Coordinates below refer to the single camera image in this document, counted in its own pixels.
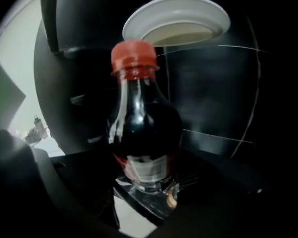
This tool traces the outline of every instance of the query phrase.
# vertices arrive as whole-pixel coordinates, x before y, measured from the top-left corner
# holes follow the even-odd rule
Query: white label
[[[167,156],[152,160],[150,156],[127,156],[140,182],[157,182],[167,176]]]

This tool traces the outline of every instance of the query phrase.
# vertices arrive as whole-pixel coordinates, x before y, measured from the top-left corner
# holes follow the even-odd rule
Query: soda bottle
[[[153,45],[142,40],[120,42],[112,50],[111,63],[118,95],[107,121],[109,146],[139,191],[158,194],[174,180],[180,116],[157,85]]]

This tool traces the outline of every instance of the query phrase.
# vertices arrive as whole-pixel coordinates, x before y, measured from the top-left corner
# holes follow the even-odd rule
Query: white plate
[[[123,38],[143,39],[155,47],[166,47],[211,39],[229,28],[228,14],[212,1],[154,0],[129,17]]]

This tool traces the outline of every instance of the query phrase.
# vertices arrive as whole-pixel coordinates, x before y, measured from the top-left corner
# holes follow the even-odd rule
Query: dark liquid
[[[118,94],[107,126],[112,152],[124,159],[127,156],[148,156],[152,160],[164,155],[171,159],[176,156],[182,134],[181,119],[160,92],[156,81],[151,78],[125,80]],[[159,184],[141,183],[140,186],[150,192],[157,186],[163,187],[166,181],[170,178],[166,177]]]
[[[148,155],[152,159],[176,153],[181,136],[178,113],[159,103],[144,104],[144,110],[144,116],[127,110],[122,140],[115,138],[112,151],[123,158]]]

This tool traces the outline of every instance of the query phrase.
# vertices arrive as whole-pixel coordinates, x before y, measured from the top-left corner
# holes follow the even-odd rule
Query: bottle cap
[[[152,44],[142,40],[118,43],[111,51],[113,72],[137,66],[157,66],[157,54]]]

